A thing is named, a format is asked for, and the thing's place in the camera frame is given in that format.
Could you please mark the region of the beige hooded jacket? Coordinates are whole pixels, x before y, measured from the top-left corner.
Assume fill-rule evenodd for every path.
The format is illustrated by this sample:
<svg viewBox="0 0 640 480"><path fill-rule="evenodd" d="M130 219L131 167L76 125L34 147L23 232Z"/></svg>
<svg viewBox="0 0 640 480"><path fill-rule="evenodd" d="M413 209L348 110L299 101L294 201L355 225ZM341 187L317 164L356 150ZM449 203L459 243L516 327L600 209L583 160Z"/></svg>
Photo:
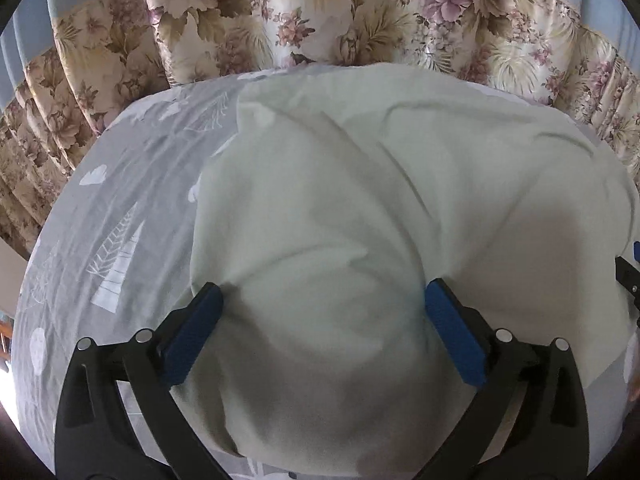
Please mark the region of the beige hooded jacket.
<svg viewBox="0 0 640 480"><path fill-rule="evenodd" d="M424 313L442 278L490 325L570 343L599 463L638 236L626 167L557 110L393 65L243 77L198 180L191 282L224 315L183 411L209 448L301 474L419 469L473 395Z"/></svg>

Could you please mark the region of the wooden chair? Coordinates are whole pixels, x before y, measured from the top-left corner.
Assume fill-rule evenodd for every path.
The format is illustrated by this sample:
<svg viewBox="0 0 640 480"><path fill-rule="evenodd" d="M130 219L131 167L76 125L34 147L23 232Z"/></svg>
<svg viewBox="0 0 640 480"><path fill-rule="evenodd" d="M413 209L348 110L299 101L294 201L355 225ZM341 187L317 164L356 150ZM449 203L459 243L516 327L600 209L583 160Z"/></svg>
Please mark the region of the wooden chair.
<svg viewBox="0 0 640 480"><path fill-rule="evenodd" d="M6 314L0 313L0 367L2 372L9 370L11 362L11 344L13 338L13 321Z"/></svg>

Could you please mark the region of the grey patterned bed sheet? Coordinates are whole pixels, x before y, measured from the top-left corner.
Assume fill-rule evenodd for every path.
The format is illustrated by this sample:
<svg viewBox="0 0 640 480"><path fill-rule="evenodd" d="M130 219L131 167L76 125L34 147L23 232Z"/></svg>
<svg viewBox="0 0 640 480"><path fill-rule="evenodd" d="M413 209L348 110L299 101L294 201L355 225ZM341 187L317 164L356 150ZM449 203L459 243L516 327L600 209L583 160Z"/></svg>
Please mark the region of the grey patterned bed sheet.
<svg viewBox="0 0 640 480"><path fill-rule="evenodd" d="M280 74L187 84L135 102L96 141L54 204L29 259L13 343L18 423L47 467L73 344L83 336L121 341L195 294L198 180L230 139L242 78L271 75ZM300 474L209 449L235 476L254 465Z"/></svg>

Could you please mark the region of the blue floral curtain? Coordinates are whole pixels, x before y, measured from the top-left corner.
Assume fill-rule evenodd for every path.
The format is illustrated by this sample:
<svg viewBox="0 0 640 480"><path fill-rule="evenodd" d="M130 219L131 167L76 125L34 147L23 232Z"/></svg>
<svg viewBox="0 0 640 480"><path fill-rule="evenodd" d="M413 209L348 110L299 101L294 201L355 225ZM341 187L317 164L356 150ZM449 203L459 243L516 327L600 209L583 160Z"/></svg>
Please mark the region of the blue floral curtain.
<svg viewBox="0 0 640 480"><path fill-rule="evenodd" d="M639 6L627 0L1 0L1 237L28 257L130 104L310 63L399 62L552 105L639 171Z"/></svg>

